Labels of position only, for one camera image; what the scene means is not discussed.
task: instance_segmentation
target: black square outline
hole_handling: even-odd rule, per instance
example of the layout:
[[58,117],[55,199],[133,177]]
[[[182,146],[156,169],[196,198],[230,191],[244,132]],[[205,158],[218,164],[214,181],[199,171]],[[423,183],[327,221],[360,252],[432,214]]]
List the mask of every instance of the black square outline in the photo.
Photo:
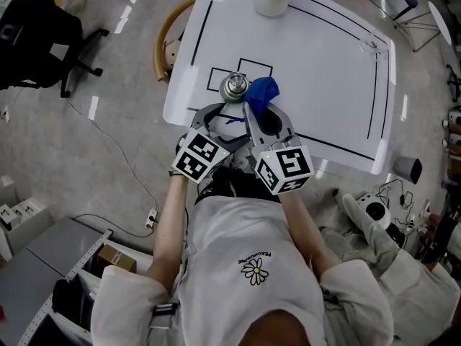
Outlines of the black square outline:
[[[189,158],[195,160],[199,165],[202,165],[202,166],[203,166],[203,172],[201,172],[197,177],[195,177],[193,174],[191,174],[191,173],[189,173],[189,172],[187,172],[187,171],[185,171],[185,170],[179,168],[179,164],[186,164],[186,163],[184,162],[184,159],[185,159],[186,157],[189,157]],[[185,151],[185,152],[181,155],[181,158],[179,158],[178,162],[176,163],[176,168],[177,168],[179,171],[185,173],[186,175],[188,175],[189,177],[191,177],[192,179],[194,179],[194,180],[197,181],[197,180],[205,173],[205,171],[206,171],[207,168],[208,168],[208,165],[203,164],[200,160],[197,160],[197,159],[194,158],[191,154],[189,154],[188,152]]]
[[[211,151],[209,157],[205,157],[205,156],[203,156],[202,154],[199,154],[197,151],[195,151],[195,150],[192,148],[194,145],[197,145],[198,141],[204,141],[204,142],[209,143],[210,145],[213,146],[214,149]],[[213,161],[213,158],[215,157],[215,155],[216,155],[216,153],[218,152],[218,149],[219,149],[218,146],[216,146],[213,142],[207,140],[206,137],[203,137],[203,135],[201,135],[201,134],[199,134],[199,133],[198,133],[197,135],[195,135],[195,137],[192,139],[191,143],[190,143],[189,145],[187,145],[187,148],[188,148],[190,151],[192,151],[194,154],[200,156],[201,158],[203,158],[204,160],[206,160],[206,161],[208,161],[208,162]]]
[[[332,9],[332,8],[329,7],[329,6],[323,5],[322,3],[320,3],[320,2],[318,2],[318,1],[316,1],[316,0],[310,0],[310,1],[313,1],[314,3],[317,3],[317,4],[321,5],[321,6],[324,6],[325,8],[330,9],[330,10],[333,11],[333,12],[336,12],[337,14],[343,16],[344,18],[348,19],[349,21],[351,21],[351,22],[355,23],[356,25],[360,26],[360,27],[363,28],[365,31],[370,32],[370,31],[367,30],[365,27],[363,27],[361,24],[355,22],[353,19],[351,19],[351,18],[349,18],[349,17],[346,17],[346,16],[343,15],[342,13],[339,13],[339,12],[336,11],[335,9]],[[197,42],[195,43],[194,53],[192,54],[192,59],[191,59],[191,62],[190,62],[191,66],[193,66],[194,63],[195,63],[195,57],[196,57],[196,55],[197,55],[197,51],[198,51],[199,46],[200,46],[200,41],[201,41],[201,39],[202,39],[202,34],[203,34],[203,31],[205,30],[205,25],[207,24],[208,16],[210,15],[210,10],[211,10],[211,6],[212,6],[213,2],[214,2],[213,0],[210,1],[210,4],[208,5],[207,13],[205,14],[205,17],[204,17],[204,19],[203,19],[202,27],[201,27],[201,29],[200,29],[200,33],[199,33],[199,35],[198,35]],[[293,6],[290,6],[290,7],[304,12],[303,10],[298,9],[298,8],[295,8],[295,7],[293,7]],[[329,22],[329,21],[326,21],[326,20],[324,20],[324,19],[322,19],[322,18],[320,18],[320,17],[317,17],[316,15],[311,14],[311,13],[307,13],[307,14],[312,15],[313,17],[319,18],[319,19],[323,20],[324,22],[327,22],[327,23],[329,23],[330,25],[333,25],[334,27],[339,28],[341,31],[344,31],[345,33],[348,33],[348,34],[351,35],[352,37],[355,37],[356,39],[360,40],[358,37],[354,36],[354,35],[351,34],[350,32],[348,32],[348,31],[346,31],[346,30],[343,30],[342,28],[340,28],[340,27],[334,25],[333,23],[331,23],[331,22]],[[378,38],[379,40],[381,40],[383,43],[387,44],[382,38],[380,38],[380,37],[378,37],[378,36],[376,36],[376,35],[375,35],[375,37]],[[384,133],[384,126],[385,126],[386,118],[387,118],[387,114],[388,114],[387,111],[388,111],[388,99],[389,99],[389,78],[390,78],[390,61],[388,60],[388,90],[387,90],[387,94],[386,94],[386,106],[385,106],[385,111],[384,111],[384,119],[382,120],[381,138],[382,138],[382,135],[383,135],[383,133]],[[187,108],[187,109],[188,109],[188,110],[192,110],[192,111],[197,111],[197,110],[192,109],[192,108]],[[364,158],[364,159],[368,159],[368,160],[371,160],[371,161],[374,161],[374,160],[375,160],[375,158],[372,158],[371,156],[367,156],[367,155],[358,153],[358,152],[356,152],[356,151],[349,150],[348,148],[344,148],[344,147],[342,147],[342,146],[335,145],[334,143],[329,143],[329,142],[326,142],[326,141],[322,141],[322,140],[319,140],[319,139],[314,138],[314,137],[310,137],[310,136],[307,136],[307,135],[303,135],[303,134],[301,134],[301,133],[296,133],[296,134],[297,134],[298,136],[303,137],[303,138],[306,138],[306,139],[308,139],[308,140],[311,140],[311,141],[314,141],[314,142],[318,142],[318,143],[322,143],[323,145],[328,145],[328,146],[337,148],[338,150],[342,150],[342,151],[345,151],[345,152],[347,152],[347,153],[351,153],[351,154],[360,156],[360,157],[362,157],[362,158]]]
[[208,91],[213,91],[213,92],[219,92],[219,89],[211,89],[211,88],[210,88],[211,77],[212,77],[213,71],[214,71],[215,69],[216,69],[217,71],[223,71],[223,72],[228,72],[228,73],[232,73],[232,71],[228,71],[227,69],[222,69],[222,68],[216,68],[216,67],[214,67],[214,66],[211,67],[210,77],[208,77],[207,90],[208,90]]
[[[305,168],[308,169],[307,171],[303,170],[303,165],[300,165],[301,170],[298,171],[298,172],[289,172],[289,171],[287,171],[287,168],[286,168],[286,166],[285,166],[285,164],[284,164],[284,162],[282,160],[282,155],[286,155],[286,154],[292,153],[292,152],[293,153],[294,152],[299,152],[300,153],[300,155],[302,156],[302,160],[305,163]],[[276,154],[277,154],[277,158],[279,159],[279,163],[280,163],[280,167],[282,168],[283,175],[286,178],[296,177],[296,176],[299,176],[301,174],[310,173],[310,168],[309,168],[308,161],[305,159],[303,151],[301,150],[301,148],[291,148],[290,150],[281,150],[281,151],[277,151]]]
[[240,58],[240,60],[238,61],[237,72],[240,71],[240,65],[242,64],[242,61],[248,61],[249,63],[259,64],[260,66],[266,66],[266,67],[270,68],[271,71],[270,71],[270,73],[269,73],[269,77],[272,77],[272,71],[274,70],[274,67],[273,67],[273,66],[268,66],[267,64],[259,63],[259,62],[257,62],[257,61],[251,61],[251,60],[249,60],[249,59],[244,59],[244,58]]
[[[274,183],[272,183],[272,186],[269,186],[269,183],[261,176],[261,169],[262,169],[262,166],[265,165],[266,166],[266,169],[269,170],[273,175],[274,175]],[[264,184],[271,190],[271,191],[274,191],[274,188],[277,186],[277,184],[279,183],[279,179],[277,178],[277,176],[275,175],[275,173],[272,171],[272,169],[269,168],[269,165],[267,165],[267,163],[264,161],[264,160],[261,160],[261,163],[259,163],[259,167],[258,167],[258,175],[259,175],[259,178],[261,178],[262,182],[264,182]]]
[[[280,188],[279,190],[279,193],[281,192],[288,192],[288,191],[296,191],[296,190],[299,190],[300,188],[303,188],[304,187],[304,184],[308,181],[309,177],[306,177],[306,178],[300,178],[300,179],[295,179],[293,181],[288,181],[288,182],[285,182],[283,185],[282,185],[282,188]],[[295,188],[295,189],[289,189],[289,190],[286,190],[286,186],[291,183],[291,182],[301,182],[301,186],[299,186],[298,188]]]

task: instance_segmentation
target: concrete floor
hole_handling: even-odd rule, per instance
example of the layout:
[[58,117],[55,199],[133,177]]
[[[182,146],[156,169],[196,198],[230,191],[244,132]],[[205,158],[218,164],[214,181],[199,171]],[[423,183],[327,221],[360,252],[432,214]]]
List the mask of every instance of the concrete floor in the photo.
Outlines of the concrete floor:
[[[99,97],[94,121],[120,144],[161,212],[174,147],[187,129],[166,124],[162,118],[167,85],[154,78],[152,50],[163,20],[184,0],[132,1],[66,0],[65,9],[81,18],[85,33],[97,27],[111,32],[84,58],[93,67],[104,69],[102,77],[75,70],[70,101],[86,115],[92,97]],[[376,190],[391,172],[395,157],[403,154],[420,158],[424,166],[416,186],[405,183],[405,188],[414,194],[413,213],[418,215],[427,198],[434,201],[437,211],[444,199],[439,186],[446,168],[441,120],[452,104],[445,64],[457,68],[455,54],[442,38],[413,53],[408,41],[393,28],[392,20],[370,1],[334,1],[369,21],[395,43],[397,89],[392,133],[381,175],[329,162],[303,190],[305,203],[318,225],[339,226],[346,231],[348,226],[344,225],[344,217],[339,217],[330,191],[337,187],[355,194]],[[405,7],[403,0],[372,1],[391,16]],[[419,1],[418,8],[404,18],[427,11],[426,0]],[[115,34],[127,6],[132,7],[128,21],[122,32]],[[421,34],[424,33],[416,33],[416,41],[424,39]],[[408,112],[402,121],[405,95]],[[18,88],[0,92],[1,109],[13,102],[10,124],[0,123],[0,174],[13,178],[21,198],[33,195],[50,205],[54,218],[95,213],[134,234],[147,233],[144,222],[153,205],[149,195],[131,175],[118,147],[59,97],[57,85],[23,89],[20,93]],[[318,167],[320,161],[314,160],[314,164]],[[403,220],[407,212],[398,204],[398,189],[394,186],[391,194],[391,213]],[[191,185],[189,211],[195,196],[195,186]],[[113,228],[97,218],[85,221],[99,230]],[[115,237],[143,249],[151,247],[152,236],[137,239],[115,229]]]

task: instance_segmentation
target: black cable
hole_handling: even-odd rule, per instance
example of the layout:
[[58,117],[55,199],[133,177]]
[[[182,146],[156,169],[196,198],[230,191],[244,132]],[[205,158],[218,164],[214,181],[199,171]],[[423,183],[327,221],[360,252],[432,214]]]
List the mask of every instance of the black cable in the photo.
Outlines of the black cable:
[[131,232],[128,232],[126,230],[124,230],[123,228],[119,227],[117,224],[111,222],[109,219],[106,219],[102,216],[98,216],[97,214],[91,214],[91,213],[85,213],[85,214],[80,214],[79,216],[74,216],[73,218],[71,218],[73,221],[76,221],[76,222],[79,222],[79,223],[82,223],[82,224],[85,224],[84,222],[80,222],[78,221],[77,219],[81,218],[82,216],[95,216],[99,219],[102,219],[103,221],[106,221],[107,223],[110,223],[112,224],[113,226],[117,227],[119,230],[125,232],[126,234],[129,234],[130,236],[134,236],[134,237],[138,237],[139,239],[145,239],[149,236],[151,236],[153,234],[153,229],[152,229],[152,232],[146,236],[139,236],[137,234],[132,234]]
[[[19,90],[19,92],[16,94],[16,96],[14,97],[14,100],[13,100],[12,104],[11,104],[11,105],[7,105],[7,107],[8,107],[9,109],[11,109],[11,108],[14,106],[14,104],[16,104],[16,100],[17,100],[17,98],[20,96],[20,94],[21,94],[21,92],[22,92],[22,90],[23,90],[24,88],[25,88],[25,87],[22,87],[22,88]],[[5,119],[5,115],[6,115],[6,112],[0,112],[0,119],[1,119],[1,120]]]
[[187,208],[184,208],[186,209],[186,236],[187,236],[187,230],[189,229],[189,212],[187,211]]
[[410,216],[411,209],[412,209],[412,207],[414,205],[413,193],[410,192],[410,191],[405,192],[405,190],[403,188],[403,181],[401,179],[396,178],[396,179],[393,179],[390,182],[387,182],[387,183],[381,185],[380,188],[378,189],[378,193],[375,196],[377,198],[381,199],[381,202],[386,206],[386,208],[389,208],[390,207],[389,191],[392,190],[390,185],[393,184],[394,182],[400,182],[400,187],[402,189],[402,195],[400,195],[400,206],[402,207],[402,209],[408,211],[408,213],[407,213],[407,215],[405,217],[405,223],[401,223],[398,219],[397,219],[397,221],[399,222],[399,224],[402,224],[404,226],[408,226],[408,225],[410,225],[412,223],[411,221],[408,221],[408,217]]
[[405,240],[403,241],[403,245],[402,245],[402,249],[405,249],[405,246],[406,246],[406,244],[407,244],[407,242],[408,242],[408,238],[409,238],[409,236],[411,236],[411,235],[414,233],[415,227],[410,227],[411,232],[408,232],[407,234],[406,234],[405,231],[404,231],[402,228],[400,228],[399,226],[397,226],[397,228],[398,228],[398,230],[405,236]]

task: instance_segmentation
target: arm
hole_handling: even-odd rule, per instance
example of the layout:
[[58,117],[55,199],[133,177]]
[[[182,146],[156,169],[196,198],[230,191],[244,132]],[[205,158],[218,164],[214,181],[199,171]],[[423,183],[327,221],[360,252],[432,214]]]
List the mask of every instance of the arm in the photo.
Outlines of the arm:
[[320,282],[322,274],[332,267],[323,237],[303,201],[295,192],[279,196],[291,237],[304,260],[312,263],[314,275]]
[[181,265],[188,181],[182,175],[171,177],[164,211],[153,241],[153,261],[148,276],[160,282],[168,292]]
[[[341,313],[363,346],[388,346],[393,341],[394,322],[387,298],[362,260],[344,262],[327,270],[322,289],[338,299]],[[341,314],[326,308],[326,316]]]

